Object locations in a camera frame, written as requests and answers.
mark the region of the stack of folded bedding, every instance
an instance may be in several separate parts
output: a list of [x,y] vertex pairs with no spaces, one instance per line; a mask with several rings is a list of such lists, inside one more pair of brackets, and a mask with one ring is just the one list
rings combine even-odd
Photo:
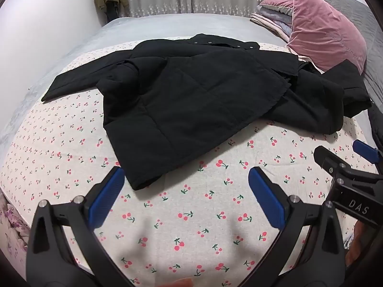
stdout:
[[293,0],[264,0],[251,14],[250,20],[276,32],[289,42],[292,32]]
[[264,0],[250,21],[281,37],[287,48],[309,57],[326,72],[348,59],[363,72],[365,39],[341,12],[324,0]]

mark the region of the pink pillow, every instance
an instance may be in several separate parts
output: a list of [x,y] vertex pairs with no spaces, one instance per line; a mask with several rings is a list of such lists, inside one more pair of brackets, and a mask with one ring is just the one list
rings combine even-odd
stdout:
[[327,71],[345,59],[363,72],[366,41],[342,13],[324,0],[294,0],[293,32],[287,45]]
[[263,0],[259,5],[292,16],[293,0]]

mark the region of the blue gripper pad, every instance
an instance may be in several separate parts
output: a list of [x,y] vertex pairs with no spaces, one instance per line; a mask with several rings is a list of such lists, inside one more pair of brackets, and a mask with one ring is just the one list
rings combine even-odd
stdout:
[[377,164],[380,161],[380,155],[379,155],[378,149],[375,149],[360,140],[355,140],[353,142],[352,149],[354,150],[355,153],[365,158],[371,164]]
[[248,173],[248,184],[273,228],[282,230],[290,214],[287,195],[282,188],[272,183],[260,167]]
[[95,184],[91,188],[84,205],[88,226],[91,230],[102,226],[124,182],[124,171],[115,166],[101,183]]

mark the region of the black jacket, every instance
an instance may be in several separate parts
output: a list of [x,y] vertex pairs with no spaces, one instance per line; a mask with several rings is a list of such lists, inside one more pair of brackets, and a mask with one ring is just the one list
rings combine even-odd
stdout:
[[320,75],[296,55],[203,34],[108,54],[58,75],[42,101],[94,86],[104,95],[104,128],[135,190],[260,117],[331,134],[342,128],[344,113],[353,116],[370,102],[348,60]]

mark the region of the white floral sheet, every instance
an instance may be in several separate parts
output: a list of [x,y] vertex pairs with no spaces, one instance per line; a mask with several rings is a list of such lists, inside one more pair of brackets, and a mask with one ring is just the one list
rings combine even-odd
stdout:
[[28,237],[29,228],[0,191],[0,249],[23,278]]
[[[83,54],[62,72],[139,42]],[[119,165],[102,122],[102,95],[97,89],[46,104],[38,101],[29,111],[0,177],[2,190],[29,225],[40,200],[58,204],[85,195]],[[317,146],[329,148],[355,168],[376,172],[353,153],[355,139],[365,141],[355,119],[345,118],[343,129],[333,135],[258,120],[148,188],[135,192],[126,182],[95,234],[122,272],[140,286],[182,277],[193,277],[198,286],[237,286],[278,233],[248,186],[249,169],[260,166],[287,195],[321,204],[331,178],[314,162]],[[339,216],[348,239],[355,220]],[[307,230],[302,230],[284,270],[294,264]],[[77,262],[89,268],[70,228],[65,231]]]

